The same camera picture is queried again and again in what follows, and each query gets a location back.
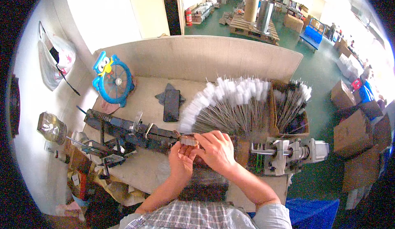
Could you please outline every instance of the brush bristles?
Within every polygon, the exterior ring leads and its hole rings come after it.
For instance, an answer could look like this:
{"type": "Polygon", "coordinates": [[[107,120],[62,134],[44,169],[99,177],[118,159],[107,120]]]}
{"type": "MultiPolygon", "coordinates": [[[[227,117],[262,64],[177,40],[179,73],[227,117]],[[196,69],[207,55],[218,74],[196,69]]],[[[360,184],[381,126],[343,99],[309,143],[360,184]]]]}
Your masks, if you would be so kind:
{"type": "Polygon", "coordinates": [[[230,134],[266,131],[270,86],[270,82],[256,78],[219,77],[216,85],[207,83],[181,113],[179,130],[183,133],[220,130],[230,134]]]}
{"type": "Polygon", "coordinates": [[[285,133],[288,124],[304,112],[306,102],[311,97],[311,87],[299,80],[290,81],[284,93],[274,90],[273,94],[277,106],[277,127],[280,133],[285,133]]]}

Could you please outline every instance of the cardboard tube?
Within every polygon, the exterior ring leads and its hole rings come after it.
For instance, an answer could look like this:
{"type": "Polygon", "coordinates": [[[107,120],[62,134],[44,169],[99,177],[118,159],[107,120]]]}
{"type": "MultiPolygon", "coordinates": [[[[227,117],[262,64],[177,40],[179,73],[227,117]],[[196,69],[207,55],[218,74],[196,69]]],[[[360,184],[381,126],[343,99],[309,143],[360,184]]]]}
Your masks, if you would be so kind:
{"type": "Polygon", "coordinates": [[[244,9],[244,21],[255,22],[256,13],[258,11],[259,0],[246,0],[246,6],[244,9]]]}

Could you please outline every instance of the factory floor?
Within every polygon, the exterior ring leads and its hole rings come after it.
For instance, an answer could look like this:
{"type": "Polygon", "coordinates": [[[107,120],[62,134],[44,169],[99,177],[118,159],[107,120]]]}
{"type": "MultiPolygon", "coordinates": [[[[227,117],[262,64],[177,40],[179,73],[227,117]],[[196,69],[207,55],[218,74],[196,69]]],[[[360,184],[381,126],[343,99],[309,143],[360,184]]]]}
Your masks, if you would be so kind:
{"type": "MultiPolygon", "coordinates": [[[[231,12],[238,1],[229,0],[228,4],[215,9],[202,24],[185,27],[186,35],[228,36],[255,40],[239,34],[231,34],[228,25],[218,23],[224,12],[231,12]]],[[[333,149],[333,128],[338,119],[333,116],[336,108],[330,101],[331,89],[343,78],[336,61],[338,52],[333,48],[334,43],[323,38],[316,53],[306,42],[298,42],[299,33],[285,27],[284,13],[274,12],[273,23],[279,36],[279,45],[303,54],[303,59],[296,69],[292,79],[306,81],[313,88],[312,96],[306,111],[310,124],[310,137],[330,144],[333,149]]],[[[292,178],[292,185],[288,189],[289,198],[333,200],[340,198],[338,214],[342,212],[346,195],[341,192],[344,162],[332,152],[328,159],[322,162],[304,165],[302,172],[292,178]]]]}

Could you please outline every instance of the hand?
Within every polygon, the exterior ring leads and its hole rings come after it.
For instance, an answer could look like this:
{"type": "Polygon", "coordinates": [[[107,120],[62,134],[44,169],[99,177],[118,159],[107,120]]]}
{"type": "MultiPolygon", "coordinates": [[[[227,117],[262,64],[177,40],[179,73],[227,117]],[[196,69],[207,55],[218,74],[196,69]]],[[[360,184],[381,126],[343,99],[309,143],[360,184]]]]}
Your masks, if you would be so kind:
{"type": "Polygon", "coordinates": [[[224,175],[237,165],[233,143],[228,134],[215,130],[202,135],[195,133],[194,136],[204,150],[194,149],[191,154],[200,156],[211,169],[224,175]]]}
{"type": "Polygon", "coordinates": [[[179,141],[174,144],[169,155],[170,177],[182,182],[191,179],[193,161],[196,157],[196,153],[192,153],[193,149],[195,147],[181,145],[179,141]]]}

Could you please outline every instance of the red fire extinguisher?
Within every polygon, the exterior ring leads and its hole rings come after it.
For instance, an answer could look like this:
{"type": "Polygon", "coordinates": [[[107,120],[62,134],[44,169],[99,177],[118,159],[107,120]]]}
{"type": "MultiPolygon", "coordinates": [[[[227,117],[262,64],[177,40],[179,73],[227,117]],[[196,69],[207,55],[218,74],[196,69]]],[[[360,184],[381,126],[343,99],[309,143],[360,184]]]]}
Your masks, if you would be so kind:
{"type": "Polygon", "coordinates": [[[185,17],[186,17],[186,25],[192,26],[192,12],[189,8],[185,10],[185,17]]]}

